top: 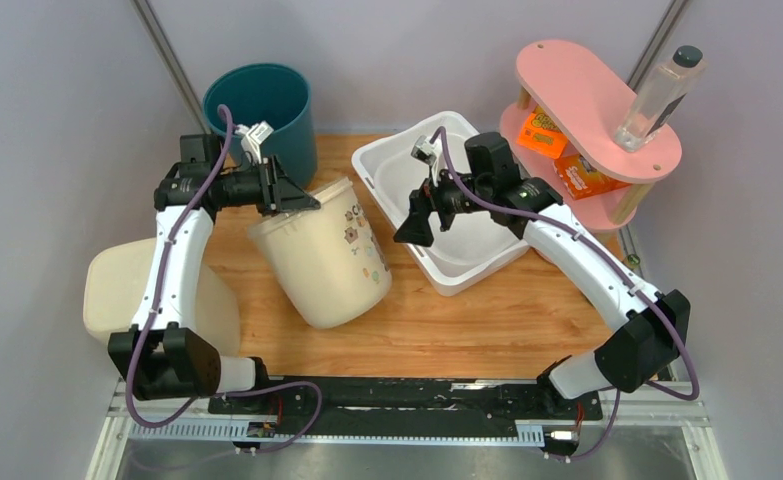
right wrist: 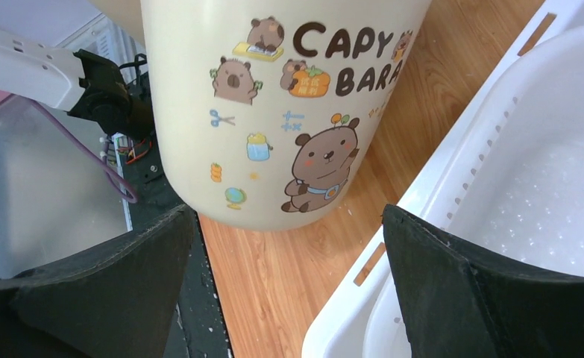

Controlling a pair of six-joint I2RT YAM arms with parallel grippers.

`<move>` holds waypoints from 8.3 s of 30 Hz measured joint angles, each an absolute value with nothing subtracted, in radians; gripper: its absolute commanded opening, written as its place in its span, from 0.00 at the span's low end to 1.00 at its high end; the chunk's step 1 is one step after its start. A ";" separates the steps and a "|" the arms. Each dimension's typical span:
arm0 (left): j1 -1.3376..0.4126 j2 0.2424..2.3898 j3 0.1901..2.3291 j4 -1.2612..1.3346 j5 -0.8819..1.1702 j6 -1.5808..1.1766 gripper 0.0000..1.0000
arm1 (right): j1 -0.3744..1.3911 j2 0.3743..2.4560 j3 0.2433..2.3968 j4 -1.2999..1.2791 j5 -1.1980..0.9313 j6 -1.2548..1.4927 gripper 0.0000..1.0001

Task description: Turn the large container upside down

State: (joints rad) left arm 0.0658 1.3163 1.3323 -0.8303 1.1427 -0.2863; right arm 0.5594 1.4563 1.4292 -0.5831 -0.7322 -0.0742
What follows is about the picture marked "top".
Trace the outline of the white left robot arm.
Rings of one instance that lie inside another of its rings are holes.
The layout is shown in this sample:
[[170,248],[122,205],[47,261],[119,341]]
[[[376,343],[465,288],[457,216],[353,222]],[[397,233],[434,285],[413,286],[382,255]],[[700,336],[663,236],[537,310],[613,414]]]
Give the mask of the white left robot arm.
[[108,355],[137,400],[199,398],[234,392],[247,413],[264,412],[273,388],[257,358],[218,350],[199,331],[197,288],[217,214],[254,206],[264,216],[317,210],[320,203],[261,152],[258,134],[242,133],[248,167],[223,172],[226,146],[214,134],[185,135],[182,157],[154,191],[156,244],[149,278],[127,330],[110,335]]

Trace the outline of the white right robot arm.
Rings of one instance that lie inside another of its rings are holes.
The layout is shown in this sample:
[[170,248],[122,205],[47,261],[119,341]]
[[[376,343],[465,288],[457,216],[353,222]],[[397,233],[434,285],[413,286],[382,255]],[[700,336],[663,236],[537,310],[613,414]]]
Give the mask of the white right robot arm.
[[592,351],[555,362],[539,375],[538,403],[563,417],[589,392],[632,393],[676,359],[686,359],[690,302],[677,290],[661,292],[621,263],[540,177],[526,178],[508,141],[496,132],[464,143],[469,172],[455,170],[445,128],[422,135],[411,155],[429,173],[409,195],[409,213],[397,243],[430,247],[430,218],[448,230],[459,214],[481,211],[552,262],[586,297],[611,331]]

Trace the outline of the cream large bucket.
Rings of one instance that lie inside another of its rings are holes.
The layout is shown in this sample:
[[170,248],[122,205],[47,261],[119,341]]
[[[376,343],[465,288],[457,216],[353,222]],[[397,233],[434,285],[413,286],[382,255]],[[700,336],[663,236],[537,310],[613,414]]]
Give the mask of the cream large bucket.
[[392,274],[352,181],[311,192],[318,210],[281,214],[248,228],[248,237],[307,324],[330,329],[376,306]]

